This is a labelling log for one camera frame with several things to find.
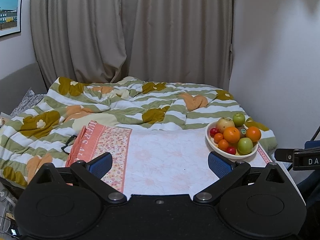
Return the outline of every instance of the white wall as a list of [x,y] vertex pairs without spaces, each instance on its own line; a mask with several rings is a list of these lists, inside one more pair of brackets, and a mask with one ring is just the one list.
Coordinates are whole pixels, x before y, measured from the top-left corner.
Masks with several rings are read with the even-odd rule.
[[36,62],[30,28],[30,0],[22,0],[21,33],[0,38],[0,79]]
[[320,125],[320,0],[235,0],[229,91],[278,147]]

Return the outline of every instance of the tangerine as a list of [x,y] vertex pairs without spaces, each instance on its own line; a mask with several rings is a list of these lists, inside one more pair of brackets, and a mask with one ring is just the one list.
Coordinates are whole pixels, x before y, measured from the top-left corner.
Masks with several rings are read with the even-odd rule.
[[222,139],[218,143],[218,148],[225,152],[229,148],[229,143],[227,142],[227,140]]
[[228,143],[236,143],[240,140],[240,132],[236,127],[228,127],[223,132],[223,138]]
[[245,136],[252,140],[252,142],[257,142],[261,138],[261,131],[255,126],[251,126],[247,129]]
[[219,143],[219,141],[223,140],[223,134],[222,133],[216,133],[213,137],[213,140],[215,143]]

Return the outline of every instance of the headboard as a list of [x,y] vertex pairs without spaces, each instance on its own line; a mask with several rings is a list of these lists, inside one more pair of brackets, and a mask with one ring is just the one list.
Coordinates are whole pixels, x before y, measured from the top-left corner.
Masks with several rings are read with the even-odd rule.
[[11,114],[29,88],[35,94],[47,93],[37,62],[0,79],[0,112]]

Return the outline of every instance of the white bowl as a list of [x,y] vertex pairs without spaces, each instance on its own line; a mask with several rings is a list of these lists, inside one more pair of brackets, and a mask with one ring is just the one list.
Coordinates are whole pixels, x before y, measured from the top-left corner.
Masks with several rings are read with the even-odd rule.
[[210,144],[210,146],[212,147],[212,149],[214,149],[215,152],[221,154],[222,156],[228,158],[228,159],[236,159],[236,160],[239,160],[239,159],[244,159],[244,158],[247,158],[247,157],[250,157],[252,155],[254,155],[257,150],[258,150],[258,147],[259,147],[259,144],[258,143],[253,143],[253,148],[252,148],[252,152],[247,154],[247,155],[239,155],[238,153],[236,155],[232,155],[232,154],[229,154],[229,153],[226,153],[222,150],[220,150],[218,148],[218,145],[215,144],[213,142],[213,139],[211,140],[211,136],[210,136],[210,130],[214,127],[216,127],[216,123],[217,122],[212,122],[212,123],[209,123],[205,129],[205,137],[207,138],[207,141],[208,143]]

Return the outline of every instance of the striped blanket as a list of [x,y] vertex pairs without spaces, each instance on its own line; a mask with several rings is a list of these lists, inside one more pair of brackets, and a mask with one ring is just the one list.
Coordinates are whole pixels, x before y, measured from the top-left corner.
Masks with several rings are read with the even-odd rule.
[[[25,187],[46,162],[64,167],[61,150],[91,120],[132,129],[203,128],[221,117],[244,112],[227,91],[191,83],[144,82],[126,77],[117,83],[83,84],[60,77],[36,106],[0,129],[0,175]],[[274,134],[246,115],[245,125],[259,127],[267,153],[276,147]]]

